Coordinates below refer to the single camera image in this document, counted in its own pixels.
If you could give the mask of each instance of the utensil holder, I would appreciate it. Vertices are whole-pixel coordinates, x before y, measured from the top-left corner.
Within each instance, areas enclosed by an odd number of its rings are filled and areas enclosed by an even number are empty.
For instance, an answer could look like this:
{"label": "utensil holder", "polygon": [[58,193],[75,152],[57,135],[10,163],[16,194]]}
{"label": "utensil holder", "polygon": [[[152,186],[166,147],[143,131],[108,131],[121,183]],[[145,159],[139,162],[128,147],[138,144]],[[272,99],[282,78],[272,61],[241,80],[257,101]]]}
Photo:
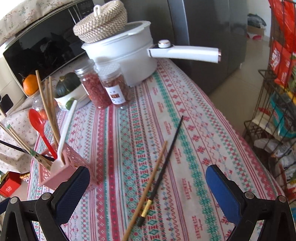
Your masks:
{"label": "utensil holder", "polygon": [[[55,144],[53,144],[52,147],[55,150],[57,149]],[[46,149],[42,154],[51,156],[48,149]],[[95,179],[90,165],[67,143],[64,144],[63,155],[65,165],[54,175],[51,175],[50,172],[42,165],[38,165],[39,186],[44,185],[52,190],[55,190],[62,182],[67,181],[78,167],[85,166],[88,168],[90,173],[90,182],[86,191],[90,191],[91,189],[97,187],[97,180]]]}

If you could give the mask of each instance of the white bowl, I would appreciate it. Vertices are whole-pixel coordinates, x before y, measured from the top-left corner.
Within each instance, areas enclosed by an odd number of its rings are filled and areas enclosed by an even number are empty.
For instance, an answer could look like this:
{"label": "white bowl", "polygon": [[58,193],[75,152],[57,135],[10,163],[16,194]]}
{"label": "white bowl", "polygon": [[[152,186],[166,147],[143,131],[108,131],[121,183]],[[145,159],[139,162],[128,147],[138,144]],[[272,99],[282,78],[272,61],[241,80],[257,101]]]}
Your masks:
{"label": "white bowl", "polygon": [[83,106],[85,106],[88,102],[90,102],[90,98],[88,94],[86,93],[85,89],[83,88],[82,84],[80,84],[76,89],[74,89],[71,93],[60,97],[55,98],[57,101],[57,104],[61,110],[67,110],[66,109],[66,103],[71,99],[74,98],[78,101],[76,108],[79,109]]}

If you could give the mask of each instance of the red box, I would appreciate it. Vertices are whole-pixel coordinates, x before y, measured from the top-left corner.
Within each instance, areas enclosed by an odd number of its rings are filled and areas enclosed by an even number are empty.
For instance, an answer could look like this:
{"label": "red box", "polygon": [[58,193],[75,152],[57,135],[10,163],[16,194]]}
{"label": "red box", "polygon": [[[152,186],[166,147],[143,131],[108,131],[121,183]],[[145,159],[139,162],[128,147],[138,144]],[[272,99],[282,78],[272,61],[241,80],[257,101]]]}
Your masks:
{"label": "red box", "polygon": [[0,195],[10,197],[20,187],[22,180],[19,173],[9,172],[2,182],[0,184]]}

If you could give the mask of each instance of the wire rack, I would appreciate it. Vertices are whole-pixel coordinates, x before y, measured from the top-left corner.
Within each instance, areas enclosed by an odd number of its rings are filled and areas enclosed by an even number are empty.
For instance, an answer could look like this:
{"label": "wire rack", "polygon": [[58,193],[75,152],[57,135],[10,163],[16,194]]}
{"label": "wire rack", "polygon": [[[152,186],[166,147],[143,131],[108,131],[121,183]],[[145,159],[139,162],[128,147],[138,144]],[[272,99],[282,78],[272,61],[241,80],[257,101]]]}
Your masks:
{"label": "wire rack", "polygon": [[268,67],[259,70],[263,83],[253,116],[244,122],[244,138],[296,204],[295,3],[273,0],[271,12]]}

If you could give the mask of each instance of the microwave oven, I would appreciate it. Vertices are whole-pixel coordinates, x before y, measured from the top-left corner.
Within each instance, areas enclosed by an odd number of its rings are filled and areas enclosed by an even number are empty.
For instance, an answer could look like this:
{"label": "microwave oven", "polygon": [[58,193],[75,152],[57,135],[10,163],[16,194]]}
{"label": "microwave oven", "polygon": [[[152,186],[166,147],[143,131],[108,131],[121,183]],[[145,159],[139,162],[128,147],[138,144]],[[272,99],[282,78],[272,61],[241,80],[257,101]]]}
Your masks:
{"label": "microwave oven", "polygon": [[74,25],[93,11],[93,0],[65,4],[0,47],[0,119],[23,103],[22,81],[38,70],[42,80],[83,55]]}

